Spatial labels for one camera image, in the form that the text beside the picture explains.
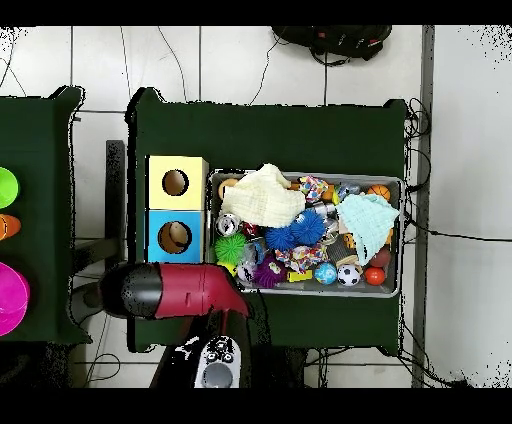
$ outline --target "black bag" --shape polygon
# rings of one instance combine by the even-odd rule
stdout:
[[[325,52],[347,58],[370,60],[382,50],[383,41],[391,34],[391,25],[273,26],[277,40],[308,47],[317,62]],[[327,63],[342,65],[348,59]]]

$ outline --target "gray bin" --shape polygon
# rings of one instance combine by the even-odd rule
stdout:
[[[217,261],[213,244],[217,237],[220,237],[215,231],[215,221],[219,216],[222,201],[218,196],[218,188],[222,181],[228,178],[242,178],[244,175],[254,171],[242,170],[222,170],[215,169],[210,172],[208,178],[208,199],[207,199],[207,219],[206,219],[206,240],[205,240],[205,260],[209,263]],[[327,181],[330,184],[350,183],[357,184],[361,190],[366,190],[374,184],[385,185],[390,193],[390,204],[400,211],[395,220],[393,229],[393,238],[391,242],[391,261],[384,269],[386,280],[380,286],[372,286],[366,282],[364,275],[361,281],[353,287],[345,287],[338,282],[330,285],[323,285],[314,278],[297,283],[279,283],[272,289],[260,288],[256,283],[247,283],[238,280],[248,292],[254,292],[260,289],[262,293],[302,295],[302,296],[343,296],[343,297],[381,297],[389,298],[396,296],[400,291],[402,277],[402,237],[404,230],[404,207],[405,207],[405,184],[399,178],[394,177],[375,177],[367,175],[344,175],[344,174],[322,174],[322,173],[303,173],[303,172],[283,172],[284,177],[290,181],[297,181],[304,175],[314,175],[317,178]],[[336,263],[337,260],[355,254],[355,249],[348,249],[339,236],[336,242],[327,247],[329,260]]]

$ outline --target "towel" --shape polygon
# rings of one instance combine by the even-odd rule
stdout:
[[[286,227],[306,204],[304,194],[287,190],[290,186],[279,169],[267,163],[224,189],[221,214],[233,213],[242,221],[262,227]]]
[[[364,266],[380,250],[399,212],[376,194],[349,194],[336,205],[340,220],[352,233],[359,263]]]

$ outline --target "white cloth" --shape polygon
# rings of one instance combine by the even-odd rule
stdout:
[[[286,227],[306,205],[304,194],[287,190],[290,186],[277,166],[267,163],[224,189],[221,213],[263,227]]]

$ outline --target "basketball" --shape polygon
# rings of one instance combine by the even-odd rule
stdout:
[[[391,193],[389,192],[388,188],[386,186],[383,186],[382,184],[376,184],[374,186],[371,186],[366,194],[377,194],[379,196],[384,197],[389,202],[389,199],[391,199]]]

